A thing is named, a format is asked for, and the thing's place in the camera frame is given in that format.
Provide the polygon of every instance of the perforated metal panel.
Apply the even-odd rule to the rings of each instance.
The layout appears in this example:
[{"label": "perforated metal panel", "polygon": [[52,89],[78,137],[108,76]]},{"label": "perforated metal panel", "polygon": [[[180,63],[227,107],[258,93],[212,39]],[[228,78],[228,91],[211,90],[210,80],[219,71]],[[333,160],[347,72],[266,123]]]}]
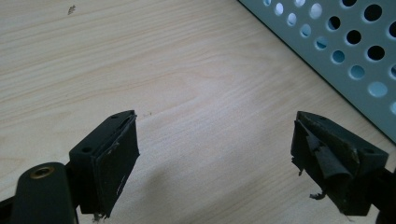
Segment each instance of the perforated metal panel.
[{"label": "perforated metal panel", "polygon": [[396,143],[396,1],[240,2]]}]

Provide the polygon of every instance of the light wood surface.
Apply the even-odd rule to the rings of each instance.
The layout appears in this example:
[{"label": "light wood surface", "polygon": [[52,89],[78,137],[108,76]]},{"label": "light wood surface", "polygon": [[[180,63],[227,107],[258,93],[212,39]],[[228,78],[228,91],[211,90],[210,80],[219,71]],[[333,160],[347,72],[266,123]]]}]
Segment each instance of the light wood surface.
[{"label": "light wood surface", "polygon": [[0,52],[0,200],[129,109],[141,157],[106,223],[374,223],[374,207],[346,217],[308,198],[320,189],[290,162],[298,110],[396,166],[395,146],[234,0],[3,0]]}]

